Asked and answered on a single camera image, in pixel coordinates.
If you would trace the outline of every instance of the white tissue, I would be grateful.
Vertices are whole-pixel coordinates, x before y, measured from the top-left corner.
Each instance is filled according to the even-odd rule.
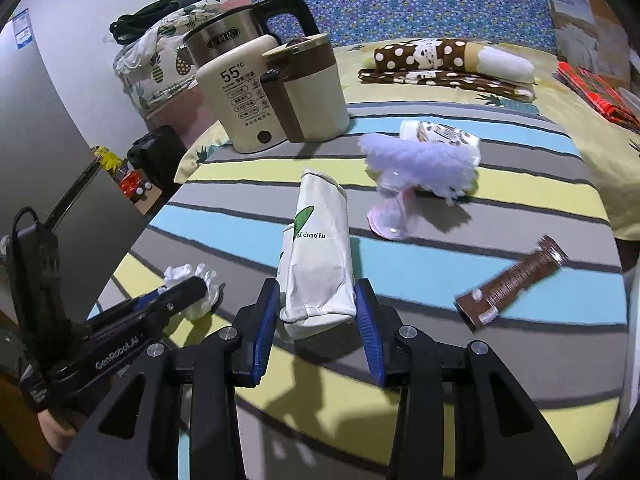
[[[475,72],[518,83],[533,83],[534,70],[528,59],[486,46],[478,52]]]
[[[191,276],[197,276],[204,280],[207,284],[207,293],[200,301],[193,303],[181,311],[180,315],[189,321],[196,321],[209,312],[218,300],[220,289],[218,284],[214,282],[214,278],[216,277],[215,270],[207,269],[204,264],[200,264],[195,269],[190,264],[181,267],[168,267],[164,272],[164,287],[161,288],[162,290],[166,290]]]

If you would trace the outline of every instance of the stainless steel kettle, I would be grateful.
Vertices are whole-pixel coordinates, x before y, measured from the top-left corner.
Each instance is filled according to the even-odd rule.
[[[265,34],[271,34],[281,43],[280,38],[267,27],[267,20],[278,14],[293,14],[305,36],[319,33],[316,20],[304,0],[263,0],[219,14],[189,31],[182,42],[193,64],[199,68],[221,54]]]

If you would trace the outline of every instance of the screw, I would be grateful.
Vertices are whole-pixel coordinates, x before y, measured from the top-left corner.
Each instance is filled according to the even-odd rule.
[[[471,349],[474,354],[484,355],[489,351],[489,347],[483,341],[473,341],[471,343]]]
[[[405,339],[411,339],[418,335],[418,331],[411,325],[402,325],[398,329],[398,333]]]
[[[164,352],[164,345],[162,343],[153,343],[146,347],[146,354],[149,357],[158,357],[162,355],[162,352]]]
[[[237,335],[238,335],[238,330],[236,330],[232,326],[225,326],[224,328],[220,329],[220,332],[218,332],[218,337],[220,339],[224,339],[225,341],[228,339],[233,339]]]

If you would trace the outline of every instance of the green leaf logo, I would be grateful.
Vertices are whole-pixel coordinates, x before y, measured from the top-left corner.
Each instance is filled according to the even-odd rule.
[[[300,230],[305,226],[306,221],[309,220],[311,213],[314,211],[315,206],[309,205],[305,207],[296,215],[296,219],[293,221],[293,238],[298,236]]]

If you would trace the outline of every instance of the yellow stripe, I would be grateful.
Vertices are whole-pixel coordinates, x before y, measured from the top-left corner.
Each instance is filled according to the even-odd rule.
[[[146,294],[162,284],[160,277],[130,254],[114,275],[131,296]],[[216,315],[196,324],[183,319],[173,329],[171,339],[179,346],[193,344],[226,325],[228,322]],[[372,462],[388,463],[398,410],[398,396],[394,393],[313,365],[274,346],[260,386],[253,390],[238,388],[236,394],[320,442]],[[617,408],[615,398],[541,412],[571,460],[580,463],[602,452]],[[453,476],[454,472],[453,420],[453,408],[446,405],[446,476]]]
[[[192,180],[255,180],[258,182],[300,182],[306,168],[324,171],[344,186],[375,187],[374,175],[365,159],[314,158],[311,160],[276,160],[260,158],[239,162],[203,164]],[[588,184],[571,184],[526,173],[478,168],[477,198],[603,218],[607,213],[598,192]]]

